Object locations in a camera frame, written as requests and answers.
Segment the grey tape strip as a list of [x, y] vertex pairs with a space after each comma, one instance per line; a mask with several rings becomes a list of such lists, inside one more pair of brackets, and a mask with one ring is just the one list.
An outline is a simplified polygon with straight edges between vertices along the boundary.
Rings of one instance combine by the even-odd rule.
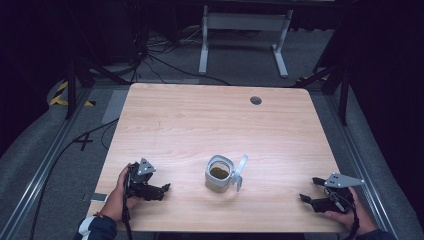
[[91, 193], [91, 194], [84, 194], [82, 197], [82, 200], [84, 202], [106, 202], [107, 198], [108, 198], [107, 194]]

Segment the white cup with flip lid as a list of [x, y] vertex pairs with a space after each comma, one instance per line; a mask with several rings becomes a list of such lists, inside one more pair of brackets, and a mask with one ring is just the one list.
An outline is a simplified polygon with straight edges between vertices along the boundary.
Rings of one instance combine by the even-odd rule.
[[[239, 192], [243, 183], [241, 173], [247, 163], [247, 160], [248, 156], [243, 155], [239, 165], [234, 167], [234, 163], [230, 159], [222, 155], [214, 155], [209, 160], [205, 169], [205, 186], [213, 192], [224, 193], [230, 185], [236, 185], [236, 191]], [[210, 174], [210, 170], [214, 167], [226, 170], [229, 173], [229, 176], [223, 180], [213, 177]]]

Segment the brown contents of cup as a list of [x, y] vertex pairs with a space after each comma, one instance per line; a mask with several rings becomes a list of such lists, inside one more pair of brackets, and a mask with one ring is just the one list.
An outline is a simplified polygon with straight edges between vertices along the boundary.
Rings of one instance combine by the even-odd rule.
[[229, 173], [226, 170], [223, 170], [219, 167], [214, 167], [210, 170], [210, 174], [217, 179], [225, 179], [229, 176]]

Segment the grey metal floor rail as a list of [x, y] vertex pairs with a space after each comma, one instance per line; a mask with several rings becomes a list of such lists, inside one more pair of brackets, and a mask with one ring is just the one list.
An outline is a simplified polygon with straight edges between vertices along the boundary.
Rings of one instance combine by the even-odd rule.
[[360, 200], [370, 211], [378, 227], [397, 236], [389, 219], [388, 208], [384, 206], [378, 190], [379, 183], [387, 180], [384, 174], [390, 174], [390, 171], [356, 98], [348, 98], [347, 125], [342, 123], [339, 116], [338, 100], [334, 96], [324, 96], [323, 100], [331, 117], [331, 121], [325, 125], [325, 131], [340, 171], [365, 181], [364, 185], [356, 187]]
[[[81, 89], [77, 102], [85, 104], [91, 92], [89, 88]], [[72, 125], [83, 107], [80, 104], [72, 117], [66, 119], [64, 106], [50, 106], [0, 159], [0, 240], [16, 237], [53, 163], [69, 143]]]

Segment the person's right hand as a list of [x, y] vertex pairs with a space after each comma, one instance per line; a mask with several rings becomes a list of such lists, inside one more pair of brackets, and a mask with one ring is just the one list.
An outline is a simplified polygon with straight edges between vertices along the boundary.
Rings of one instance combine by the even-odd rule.
[[324, 216], [342, 224], [348, 230], [352, 229], [354, 225], [354, 217], [357, 217], [359, 219], [359, 228], [356, 232], [357, 236], [362, 236], [364, 234], [377, 230], [377, 225], [374, 223], [374, 220], [368, 214], [364, 205], [360, 202], [355, 189], [353, 187], [350, 187], [349, 190], [352, 193], [354, 199], [356, 213], [353, 213], [353, 211], [349, 211], [346, 214], [342, 214], [333, 211], [326, 211], [324, 213]]

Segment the grey floor plate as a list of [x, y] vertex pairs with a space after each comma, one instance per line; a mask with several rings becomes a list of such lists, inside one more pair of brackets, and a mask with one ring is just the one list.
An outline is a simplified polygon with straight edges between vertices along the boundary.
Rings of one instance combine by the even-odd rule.
[[102, 123], [106, 124], [112, 120], [116, 120], [122, 112], [123, 106], [127, 98], [127, 90], [114, 90], [107, 104]]

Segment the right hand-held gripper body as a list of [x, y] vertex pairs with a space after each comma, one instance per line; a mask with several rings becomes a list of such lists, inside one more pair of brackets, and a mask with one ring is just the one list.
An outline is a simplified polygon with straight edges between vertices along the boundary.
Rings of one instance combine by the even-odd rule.
[[364, 185], [363, 179], [357, 179], [339, 173], [332, 173], [325, 179], [324, 193], [326, 197], [315, 200], [315, 211], [324, 213], [334, 211], [347, 213], [354, 204], [354, 199], [349, 188], [352, 186]]

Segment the yellow black hazard tape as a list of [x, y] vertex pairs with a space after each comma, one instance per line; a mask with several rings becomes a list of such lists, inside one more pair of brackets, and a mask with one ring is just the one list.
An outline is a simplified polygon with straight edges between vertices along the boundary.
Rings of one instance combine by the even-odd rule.
[[[68, 101], [62, 99], [62, 95], [65, 92], [65, 90], [68, 87], [68, 81], [64, 80], [57, 88], [54, 96], [52, 97], [49, 105], [62, 105], [62, 106], [68, 106]], [[84, 106], [87, 107], [94, 107], [96, 106], [96, 101], [86, 101]]]

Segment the person's left hand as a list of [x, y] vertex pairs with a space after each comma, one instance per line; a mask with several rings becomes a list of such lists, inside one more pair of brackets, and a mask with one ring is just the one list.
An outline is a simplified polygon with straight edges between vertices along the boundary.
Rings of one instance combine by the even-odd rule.
[[[115, 188], [110, 193], [105, 205], [100, 210], [102, 216], [107, 216], [114, 221], [122, 219], [122, 211], [124, 202], [124, 180], [128, 172], [128, 167], [125, 166], [118, 176]], [[139, 198], [132, 197], [125, 203], [128, 209], [134, 208], [140, 202]]]

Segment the black metal stand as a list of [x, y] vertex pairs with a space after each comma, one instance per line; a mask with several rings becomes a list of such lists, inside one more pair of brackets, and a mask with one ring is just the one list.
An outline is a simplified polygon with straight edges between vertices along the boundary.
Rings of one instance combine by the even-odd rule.
[[342, 18], [313, 68], [313, 75], [307, 78], [301, 77], [293, 85], [293, 88], [304, 88], [326, 77], [321, 92], [324, 95], [333, 95], [340, 89], [338, 116], [344, 126], [347, 125], [346, 110], [351, 67], [348, 39], [349, 21]]
[[68, 107], [66, 119], [70, 119], [76, 112], [77, 107], [84, 103], [77, 102], [77, 82], [83, 88], [91, 89], [95, 80], [90, 72], [94, 69], [99, 75], [111, 79], [118, 85], [130, 85], [130, 82], [107, 70], [94, 61], [95, 54], [92, 52], [90, 44], [85, 40], [84, 34], [79, 30], [79, 25], [74, 18], [73, 12], [69, 8], [70, 0], [58, 0], [63, 5], [64, 15], [59, 20], [60, 31], [65, 44], [65, 50], [70, 57], [67, 65], [68, 83]]

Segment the white metal desk frame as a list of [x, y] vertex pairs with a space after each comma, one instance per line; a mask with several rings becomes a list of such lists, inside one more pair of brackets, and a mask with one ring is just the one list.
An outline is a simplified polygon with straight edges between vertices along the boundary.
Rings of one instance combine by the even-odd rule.
[[209, 30], [273, 31], [279, 32], [280, 37], [278, 42], [272, 45], [271, 49], [280, 76], [287, 78], [288, 70], [283, 59], [282, 48], [289, 30], [292, 15], [292, 10], [288, 10], [283, 15], [218, 13], [211, 12], [209, 7], [205, 5], [202, 16], [202, 47], [198, 72], [202, 75], [205, 75], [207, 72]]

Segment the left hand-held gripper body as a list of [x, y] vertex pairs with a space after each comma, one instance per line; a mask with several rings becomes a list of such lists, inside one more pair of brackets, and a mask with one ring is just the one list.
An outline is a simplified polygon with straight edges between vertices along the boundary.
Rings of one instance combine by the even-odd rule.
[[127, 172], [127, 197], [143, 198], [146, 201], [155, 199], [161, 187], [149, 185], [148, 181], [156, 169], [145, 159], [128, 166]]

